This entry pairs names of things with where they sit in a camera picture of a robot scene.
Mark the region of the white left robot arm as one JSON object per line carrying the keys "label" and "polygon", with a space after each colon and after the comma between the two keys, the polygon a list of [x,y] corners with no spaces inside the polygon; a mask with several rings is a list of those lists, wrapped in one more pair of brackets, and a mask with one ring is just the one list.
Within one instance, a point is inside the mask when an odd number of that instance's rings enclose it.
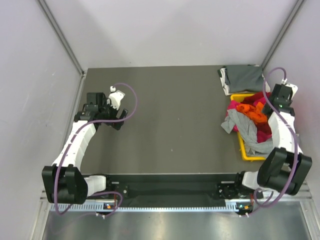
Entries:
{"label": "white left robot arm", "polygon": [[83,176],[80,171],[82,160],[90,140],[101,124],[120,130],[128,110],[119,113],[125,94],[115,90],[109,95],[90,92],[82,110],[74,116],[71,133],[61,153],[50,166],[42,170],[45,193],[50,203],[83,204],[97,193],[109,198],[114,191],[104,175]]}

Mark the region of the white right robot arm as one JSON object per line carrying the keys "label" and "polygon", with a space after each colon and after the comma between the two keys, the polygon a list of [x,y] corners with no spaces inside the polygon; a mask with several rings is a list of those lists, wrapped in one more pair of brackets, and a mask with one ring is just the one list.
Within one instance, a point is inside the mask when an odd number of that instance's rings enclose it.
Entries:
{"label": "white right robot arm", "polygon": [[271,189],[281,192],[293,170],[295,144],[292,133],[294,129],[295,111],[291,107],[292,99],[298,87],[293,84],[276,84],[268,100],[280,113],[278,116],[266,104],[263,112],[268,116],[274,149],[256,172],[242,172],[242,180],[233,185],[233,192],[239,198],[245,198],[257,188]]}

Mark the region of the light grey t shirt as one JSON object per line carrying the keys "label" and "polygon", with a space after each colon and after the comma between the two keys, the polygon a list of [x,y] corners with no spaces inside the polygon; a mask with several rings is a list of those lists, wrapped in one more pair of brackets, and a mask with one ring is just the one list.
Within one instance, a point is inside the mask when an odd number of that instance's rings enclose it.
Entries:
{"label": "light grey t shirt", "polygon": [[266,157],[274,149],[272,139],[258,143],[257,127],[254,122],[238,112],[235,108],[227,110],[227,116],[221,127],[230,134],[234,127],[237,127],[238,133],[242,137],[244,143],[244,152],[250,156],[264,156]]}

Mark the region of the pink t shirt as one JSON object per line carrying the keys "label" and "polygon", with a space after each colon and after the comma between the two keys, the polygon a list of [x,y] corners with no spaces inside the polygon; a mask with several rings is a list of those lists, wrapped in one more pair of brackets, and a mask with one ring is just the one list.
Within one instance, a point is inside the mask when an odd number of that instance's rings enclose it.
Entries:
{"label": "pink t shirt", "polygon": [[[232,109],[236,110],[236,107],[239,104],[249,104],[249,105],[256,106],[258,104],[258,102],[261,102],[262,104],[264,104],[264,106],[266,104],[266,99],[264,98],[262,92],[257,92],[252,96],[246,97],[242,102],[236,102],[234,100],[231,100],[230,104],[227,107],[227,110],[232,110]],[[257,124],[254,123],[254,125],[257,128],[256,135],[257,135],[257,142],[258,143],[263,143],[272,137],[272,131],[271,131],[271,128],[270,128],[268,122],[257,123]]]}

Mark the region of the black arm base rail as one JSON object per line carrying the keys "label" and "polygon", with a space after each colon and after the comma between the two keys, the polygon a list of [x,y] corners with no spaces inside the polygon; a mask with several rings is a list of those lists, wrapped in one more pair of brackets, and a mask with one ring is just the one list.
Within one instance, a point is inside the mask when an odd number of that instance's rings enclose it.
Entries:
{"label": "black arm base rail", "polygon": [[108,174],[106,189],[95,200],[122,195],[126,207],[216,207],[223,201],[250,200],[241,173]]}

